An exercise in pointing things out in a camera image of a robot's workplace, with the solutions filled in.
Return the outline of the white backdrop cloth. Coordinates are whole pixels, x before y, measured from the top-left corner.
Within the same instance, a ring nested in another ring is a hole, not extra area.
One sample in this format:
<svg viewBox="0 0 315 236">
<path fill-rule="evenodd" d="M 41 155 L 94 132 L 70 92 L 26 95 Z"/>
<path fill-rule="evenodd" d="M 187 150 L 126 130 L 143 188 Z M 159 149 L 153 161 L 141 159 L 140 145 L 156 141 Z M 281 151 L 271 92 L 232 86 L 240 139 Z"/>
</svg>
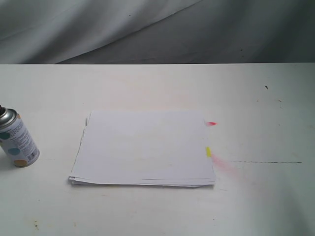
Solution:
<svg viewBox="0 0 315 236">
<path fill-rule="evenodd" d="M 313 62 L 312 0 L 3 0 L 2 64 Z"/>
</svg>

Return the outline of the white paper stack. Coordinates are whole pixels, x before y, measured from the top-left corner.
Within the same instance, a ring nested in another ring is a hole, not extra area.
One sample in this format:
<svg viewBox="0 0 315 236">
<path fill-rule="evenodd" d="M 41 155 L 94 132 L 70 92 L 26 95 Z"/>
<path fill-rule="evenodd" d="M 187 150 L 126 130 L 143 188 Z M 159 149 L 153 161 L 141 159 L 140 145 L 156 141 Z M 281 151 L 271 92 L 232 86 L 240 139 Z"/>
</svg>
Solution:
<svg viewBox="0 0 315 236">
<path fill-rule="evenodd" d="M 72 184 L 200 187 L 216 181 L 203 115 L 196 111 L 93 111 Z"/>
</svg>

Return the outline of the yellow sticky tab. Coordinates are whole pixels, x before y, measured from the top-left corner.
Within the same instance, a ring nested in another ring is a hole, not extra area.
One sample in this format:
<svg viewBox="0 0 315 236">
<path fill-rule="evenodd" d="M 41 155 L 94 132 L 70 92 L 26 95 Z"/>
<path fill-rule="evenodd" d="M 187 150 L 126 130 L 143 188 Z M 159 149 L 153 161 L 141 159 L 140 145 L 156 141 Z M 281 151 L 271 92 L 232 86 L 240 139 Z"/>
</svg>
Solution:
<svg viewBox="0 0 315 236">
<path fill-rule="evenodd" d="M 207 157 L 211 157 L 211 150 L 210 150 L 210 148 L 206 147 L 205 149 L 206 149 L 206 156 Z"/>
</svg>

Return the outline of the silver spray paint can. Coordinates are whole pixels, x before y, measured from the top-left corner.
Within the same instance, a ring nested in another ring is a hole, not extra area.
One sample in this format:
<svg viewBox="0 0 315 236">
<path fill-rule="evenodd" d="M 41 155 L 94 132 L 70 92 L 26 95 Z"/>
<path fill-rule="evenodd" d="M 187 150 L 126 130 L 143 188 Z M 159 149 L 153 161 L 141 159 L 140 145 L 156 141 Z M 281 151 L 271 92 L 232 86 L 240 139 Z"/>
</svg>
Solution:
<svg viewBox="0 0 315 236">
<path fill-rule="evenodd" d="M 20 115 L 5 107 L 0 108 L 0 146 L 16 167 L 29 166 L 40 156 Z"/>
</svg>

